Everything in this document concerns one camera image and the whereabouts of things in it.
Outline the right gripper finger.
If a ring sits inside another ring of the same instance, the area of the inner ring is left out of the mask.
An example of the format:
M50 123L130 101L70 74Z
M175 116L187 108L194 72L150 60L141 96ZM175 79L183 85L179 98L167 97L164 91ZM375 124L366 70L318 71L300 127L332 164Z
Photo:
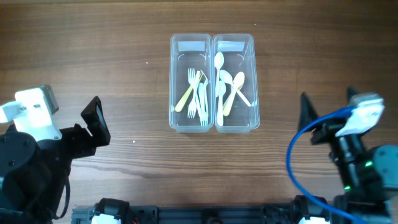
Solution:
M346 98L347 98L347 101L353 101L353 100L357 97L358 94L359 94L359 91L358 91L357 89L355 89L355 88L352 87L352 86L349 86L349 87L346 89Z
M302 92L300 95L300 116L298 121L297 130L300 131L312 121L315 121L319 118L319 115L313 106L309 96Z

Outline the yellow plastic spoon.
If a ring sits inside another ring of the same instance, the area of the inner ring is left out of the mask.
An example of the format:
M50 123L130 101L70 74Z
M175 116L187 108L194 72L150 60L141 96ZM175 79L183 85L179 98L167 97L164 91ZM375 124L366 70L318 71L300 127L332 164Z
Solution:
M233 78L233 90L231 90L229 99L226 102L226 105L223 109L223 115L224 116L228 116L230 114L232 105L233 105L233 101L234 101L234 97L237 94L234 90L234 84L236 83L242 83L244 84L244 80L245 80L245 74L243 72L239 72L235 75L235 77Z

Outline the yellow plastic fork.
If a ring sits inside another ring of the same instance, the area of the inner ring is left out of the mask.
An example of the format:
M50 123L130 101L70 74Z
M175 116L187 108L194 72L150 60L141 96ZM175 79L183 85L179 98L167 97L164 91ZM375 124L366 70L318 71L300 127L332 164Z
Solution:
M181 99L178 101L178 103L175 107L176 112L181 112L185 103L187 102L188 97L189 97L191 91L193 90L193 87L195 86L195 80L196 80L197 74L200 75L199 79L201 79L201 72L196 72L194 70L194 68L188 69L188 80L193 81L193 83L189 82L190 86L188 87L187 91L184 93L184 95L181 97Z

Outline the white plastic spoon thick handle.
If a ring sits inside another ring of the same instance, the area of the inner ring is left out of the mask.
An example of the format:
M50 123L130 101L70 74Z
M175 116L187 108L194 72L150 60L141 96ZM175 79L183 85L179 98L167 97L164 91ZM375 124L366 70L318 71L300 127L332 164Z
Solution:
M218 82L218 110L217 110L217 124L223 125L223 95L226 93L226 85L223 81Z

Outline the white plastic spoon long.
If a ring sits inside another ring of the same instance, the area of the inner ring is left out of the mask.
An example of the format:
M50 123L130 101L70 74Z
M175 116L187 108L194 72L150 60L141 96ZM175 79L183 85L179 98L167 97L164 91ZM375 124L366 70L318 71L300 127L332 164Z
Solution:
M230 84L231 85L231 89L233 90L233 78L232 78L232 76L231 76L231 74L229 72L227 72L226 70L220 70L220 80L222 80L224 83ZM243 93L241 91L239 93L237 93L237 94L245 102L245 104L247 104L249 107L251 107L250 102L243 95Z

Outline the light blue plastic fork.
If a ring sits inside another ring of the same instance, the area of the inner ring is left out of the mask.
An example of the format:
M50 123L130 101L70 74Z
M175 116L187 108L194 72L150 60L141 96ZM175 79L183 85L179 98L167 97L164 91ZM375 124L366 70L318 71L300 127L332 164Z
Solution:
M208 117L205 112L205 87L204 83L198 85L198 95L200 100L200 122L202 126L208 125Z

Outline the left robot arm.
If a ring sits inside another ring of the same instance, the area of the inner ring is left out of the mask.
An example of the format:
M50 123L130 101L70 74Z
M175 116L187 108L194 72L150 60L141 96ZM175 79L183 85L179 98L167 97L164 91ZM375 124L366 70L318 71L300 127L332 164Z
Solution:
M10 125L1 135L1 223L52 223L61 198L70 200L72 160L93 156L111 135L101 100L94 97L75 124L61 129L59 140L36 141Z

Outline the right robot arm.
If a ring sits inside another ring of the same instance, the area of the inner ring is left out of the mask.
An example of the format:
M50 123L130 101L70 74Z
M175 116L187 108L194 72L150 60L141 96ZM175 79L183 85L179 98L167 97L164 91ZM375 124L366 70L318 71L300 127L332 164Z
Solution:
M353 107L347 118L328 118L310 127L311 144L329 144L345 192L333 206L365 223L392 223L389 201L397 195L397 146L366 148L362 137L377 125L384 100L376 93L346 91Z

